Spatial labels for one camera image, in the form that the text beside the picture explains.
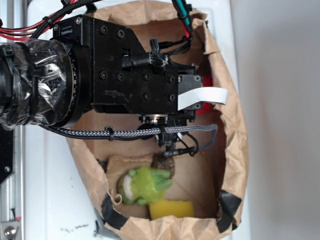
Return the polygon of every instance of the black electrical tape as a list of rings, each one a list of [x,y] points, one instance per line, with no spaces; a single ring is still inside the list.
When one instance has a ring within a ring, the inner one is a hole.
[[[35,119],[37,108],[38,108],[38,101],[39,101],[39,94],[38,94],[38,79],[35,77],[36,69],[35,69],[35,62],[34,58],[29,51],[29,48],[22,42],[17,42],[18,45],[25,52],[26,60],[30,63],[29,64],[29,75],[32,77],[32,95],[31,95],[31,104],[29,110],[29,119],[24,125],[32,124]]]
[[[45,16],[44,18],[42,18],[42,20],[46,21],[49,24],[50,29],[52,29],[55,25],[54,22],[48,16]]]

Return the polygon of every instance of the black metal bracket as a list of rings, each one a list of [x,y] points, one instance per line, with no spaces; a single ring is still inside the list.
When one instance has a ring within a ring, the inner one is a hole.
[[[0,125],[0,184],[13,172],[14,131]]]

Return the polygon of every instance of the black bolt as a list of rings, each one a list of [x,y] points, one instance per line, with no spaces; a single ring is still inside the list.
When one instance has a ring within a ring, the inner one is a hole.
[[[119,73],[119,74],[116,75],[116,79],[118,81],[123,81],[125,79],[125,76],[122,73]]]
[[[146,93],[143,94],[143,98],[144,98],[145,100],[150,100],[150,99],[151,99],[151,94],[148,93],[148,92],[146,92]]]
[[[169,100],[170,100],[171,102],[173,102],[174,100],[176,100],[176,96],[173,95],[173,94],[170,95]]]
[[[108,73],[106,71],[99,72],[99,78],[107,79],[108,78]]]
[[[149,74],[143,74],[143,79],[146,81],[150,80],[150,75]]]
[[[125,37],[125,32],[123,30],[119,30],[116,32],[116,36],[123,39]]]
[[[168,78],[168,82],[169,82],[169,83],[172,83],[172,84],[175,82],[175,80],[176,80],[176,79],[175,79],[174,76]]]
[[[107,34],[107,33],[108,33],[108,28],[107,28],[107,26],[103,25],[103,26],[99,27],[99,33],[101,33],[101,34]]]

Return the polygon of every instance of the screw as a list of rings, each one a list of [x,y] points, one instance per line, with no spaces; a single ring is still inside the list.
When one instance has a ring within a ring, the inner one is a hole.
[[[148,92],[146,92],[146,93],[143,94],[143,98],[144,98],[145,100],[150,100],[150,99],[151,99],[151,94],[148,93]]]
[[[101,34],[107,34],[108,33],[108,28],[107,26],[103,25],[99,28],[99,33]]]
[[[99,72],[99,78],[107,79],[108,78],[108,73],[106,71]]]
[[[4,167],[4,171],[8,174],[8,173],[11,173],[11,167],[9,166],[6,166]]]
[[[201,82],[201,77],[199,75],[194,76],[194,81],[197,82],[197,83],[200,83]]]
[[[123,30],[119,30],[116,32],[116,36],[123,39],[125,37],[125,32]]]
[[[150,75],[149,74],[143,74],[143,79],[146,81],[150,80]]]
[[[4,230],[4,235],[7,239],[12,239],[16,235],[16,233],[17,231],[12,226],[8,226]]]
[[[75,23],[76,23],[77,25],[80,25],[81,22],[82,22],[82,19],[81,19],[81,17],[78,16],[78,17],[76,18],[76,20],[75,20]]]
[[[169,82],[169,83],[172,83],[172,84],[175,82],[175,80],[176,80],[176,79],[175,79],[174,76],[168,78],[168,82]]]
[[[170,95],[169,100],[170,100],[171,102],[173,102],[174,100],[176,100],[176,96],[173,95],[173,94]]]
[[[119,74],[116,75],[116,79],[118,81],[123,81],[125,79],[125,76],[122,73],[119,73]]]

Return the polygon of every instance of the braided cable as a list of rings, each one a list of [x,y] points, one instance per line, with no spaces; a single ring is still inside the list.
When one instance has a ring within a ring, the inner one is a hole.
[[[51,126],[42,126],[44,129],[51,132],[60,134],[68,138],[76,139],[109,139],[109,131],[87,131],[87,130],[70,130],[66,128],[55,128]],[[141,130],[127,130],[127,131],[114,131],[113,136],[115,140],[123,140],[122,138],[133,138],[132,140],[139,139],[140,137],[152,136],[157,134],[177,134],[188,132],[209,132],[218,129],[216,124],[203,126],[203,125],[189,125],[189,126],[165,126],[164,132],[159,127]]]

